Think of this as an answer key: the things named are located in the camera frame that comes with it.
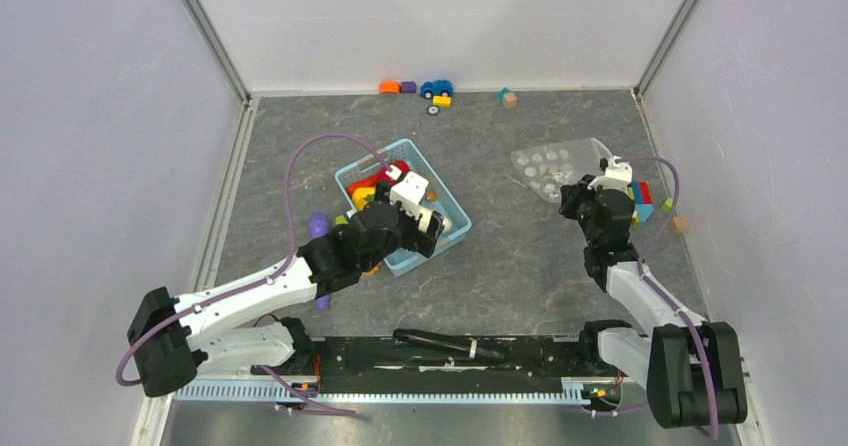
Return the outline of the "yellow toy pear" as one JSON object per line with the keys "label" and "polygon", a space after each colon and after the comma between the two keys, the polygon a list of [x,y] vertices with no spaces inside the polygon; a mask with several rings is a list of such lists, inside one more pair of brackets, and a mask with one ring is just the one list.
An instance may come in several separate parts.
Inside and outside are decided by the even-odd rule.
{"label": "yellow toy pear", "polygon": [[362,211],[370,202],[375,199],[375,187],[359,187],[352,193],[352,201],[356,211]]}

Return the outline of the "clear polka dot zip bag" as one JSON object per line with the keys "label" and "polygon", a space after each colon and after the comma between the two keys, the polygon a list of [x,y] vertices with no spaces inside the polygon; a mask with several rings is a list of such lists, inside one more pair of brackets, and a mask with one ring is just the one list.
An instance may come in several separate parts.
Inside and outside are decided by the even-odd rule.
{"label": "clear polka dot zip bag", "polygon": [[541,199],[561,202],[561,187],[587,175],[598,175],[602,158],[612,156],[596,138],[569,140],[512,151],[510,160],[520,182]]}

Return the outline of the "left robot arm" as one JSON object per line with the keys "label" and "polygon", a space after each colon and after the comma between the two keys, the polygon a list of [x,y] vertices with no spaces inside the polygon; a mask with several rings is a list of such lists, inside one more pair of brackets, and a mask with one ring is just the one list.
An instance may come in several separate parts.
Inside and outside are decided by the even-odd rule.
{"label": "left robot arm", "polygon": [[251,328],[246,322],[350,287],[398,250],[432,257],[452,222],[404,197],[401,188],[380,184],[376,198],[346,223],[263,270],[200,293],[173,296],[165,287],[147,292],[128,328],[130,348],[119,362],[117,382],[132,385],[123,375],[128,362],[139,374],[135,384],[151,398],[217,369],[306,371],[314,347],[300,321],[281,319]]}

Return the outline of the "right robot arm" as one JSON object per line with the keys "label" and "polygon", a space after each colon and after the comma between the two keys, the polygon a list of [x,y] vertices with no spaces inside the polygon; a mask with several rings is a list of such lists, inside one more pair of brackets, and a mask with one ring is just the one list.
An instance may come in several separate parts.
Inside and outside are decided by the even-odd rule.
{"label": "right robot arm", "polygon": [[630,241],[635,203],[625,192],[593,186],[586,175],[561,187],[560,214],[586,240],[587,275],[636,320],[588,323],[577,348],[580,366],[602,374],[614,366],[641,386],[663,428],[704,432],[748,418],[736,331],[685,307],[660,284]]}

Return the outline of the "multicolour brick block stack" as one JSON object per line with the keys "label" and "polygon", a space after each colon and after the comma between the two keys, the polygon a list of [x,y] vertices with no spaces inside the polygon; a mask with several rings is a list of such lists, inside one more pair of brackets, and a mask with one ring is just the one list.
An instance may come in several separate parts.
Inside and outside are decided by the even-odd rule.
{"label": "multicolour brick block stack", "polygon": [[644,181],[632,182],[628,186],[628,194],[635,203],[632,225],[644,224],[655,211],[649,184]]}

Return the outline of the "green wooden cube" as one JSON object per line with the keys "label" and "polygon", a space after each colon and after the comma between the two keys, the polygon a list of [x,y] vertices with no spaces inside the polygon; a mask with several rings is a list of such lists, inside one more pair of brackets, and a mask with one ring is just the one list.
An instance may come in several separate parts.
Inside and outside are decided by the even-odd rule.
{"label": "green wooden cube", "polygon": [[673,197],[668,197],[661,205],[661,211],[673,215],[676,211],[677,201]]}

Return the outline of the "light blue plastic basket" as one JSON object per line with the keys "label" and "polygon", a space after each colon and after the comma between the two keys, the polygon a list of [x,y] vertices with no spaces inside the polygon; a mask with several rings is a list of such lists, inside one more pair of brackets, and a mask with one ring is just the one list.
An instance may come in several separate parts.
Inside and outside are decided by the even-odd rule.
{"label": "light blue plastic basket", "polygon": [[462,241],[472,221],[410,139],[398,140],[335,173],[355,233],[385,251],[400,277]]}

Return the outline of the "purple toy eggplant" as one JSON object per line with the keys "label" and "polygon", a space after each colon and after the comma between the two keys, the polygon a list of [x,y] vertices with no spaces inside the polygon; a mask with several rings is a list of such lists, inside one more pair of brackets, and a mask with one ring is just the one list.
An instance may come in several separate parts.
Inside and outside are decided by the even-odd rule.
{"label": "purple toy eggplant", "polygon": [[[309,217],[308,228],[312,239],[320,238],[326,235],[331,229],[329,216],[323,211],[313,212]],[[327,311],[331,307],[331,296],[323,296],[315,301],[316,308],[320,311]]]}

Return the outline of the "yellow brick block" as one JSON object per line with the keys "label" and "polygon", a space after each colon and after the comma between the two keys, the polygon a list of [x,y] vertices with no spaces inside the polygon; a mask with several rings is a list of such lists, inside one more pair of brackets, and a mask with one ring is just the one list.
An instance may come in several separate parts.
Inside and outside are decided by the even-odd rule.
{"label": "yellow brick block", "polygon": [[439,108],[449,108],[452,105],[452,98],[450,96],[434,96],[432,104]]}

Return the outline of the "orange arch block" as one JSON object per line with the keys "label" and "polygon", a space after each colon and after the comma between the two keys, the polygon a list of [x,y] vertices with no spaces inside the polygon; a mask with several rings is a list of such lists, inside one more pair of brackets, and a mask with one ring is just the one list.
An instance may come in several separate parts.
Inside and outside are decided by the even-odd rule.
{"label": "orange arch block", "polygon": [[379,84],[378,92],[380,94],[401,94],[402,86],[397,81],[383,81]]}

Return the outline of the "purple cube block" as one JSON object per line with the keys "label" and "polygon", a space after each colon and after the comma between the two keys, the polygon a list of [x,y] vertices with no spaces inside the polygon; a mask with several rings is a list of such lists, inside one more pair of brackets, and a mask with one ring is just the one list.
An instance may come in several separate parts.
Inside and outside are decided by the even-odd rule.
{"label": "purple cube block", "polygon": [[400,83],[400,93],[401,94],[416,94],[418,91],[418,86],[415,81],[402,81]]}

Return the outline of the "blue toy car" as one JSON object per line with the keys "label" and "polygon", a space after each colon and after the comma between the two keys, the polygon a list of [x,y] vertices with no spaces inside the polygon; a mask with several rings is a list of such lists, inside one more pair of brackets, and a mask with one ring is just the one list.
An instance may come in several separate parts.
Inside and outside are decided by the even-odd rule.
{"label": "blue toy car", "polygon": [[420,85],[419,94],[425,99],[432,99],[437,96],[452,97],[454,95],[454,88],[448,80],[427,81]]}

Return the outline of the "black marker pen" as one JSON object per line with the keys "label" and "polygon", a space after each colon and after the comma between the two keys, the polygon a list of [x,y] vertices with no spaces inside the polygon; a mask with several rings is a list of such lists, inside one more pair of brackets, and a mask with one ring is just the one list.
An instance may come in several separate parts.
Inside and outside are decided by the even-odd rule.
{"label": "black marker pen", "polygon": [[503,362],[510,355],[507,346],[488,339],[450,336],[417,329],[396,329],[392,336],[395,340],[410,345],[451,352],[474,360]]}

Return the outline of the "tan and teal wooden blocks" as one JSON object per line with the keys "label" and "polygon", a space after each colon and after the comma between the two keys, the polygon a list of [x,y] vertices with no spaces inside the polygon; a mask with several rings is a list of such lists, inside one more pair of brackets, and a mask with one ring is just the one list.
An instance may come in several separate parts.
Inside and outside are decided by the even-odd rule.
{"label": "tan and teal wooden blocks", "polygon": [[505,109],[512,109],[517,106],[517,96],[509,88],[504,87],[498,94],[498,100]]}

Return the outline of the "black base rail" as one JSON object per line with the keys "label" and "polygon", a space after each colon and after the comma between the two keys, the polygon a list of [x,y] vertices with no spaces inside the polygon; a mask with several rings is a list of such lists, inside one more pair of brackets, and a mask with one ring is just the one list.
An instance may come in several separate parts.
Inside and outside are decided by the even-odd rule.
{"label": "black base rail", "polygon": [[314,377],[322,393],[376,395],[556,393],[565,378],[617,376],[572,337],[482,336],[478,353],[472,340],[446,349],[390,336],[328,336],[272,370],[295,381]]}

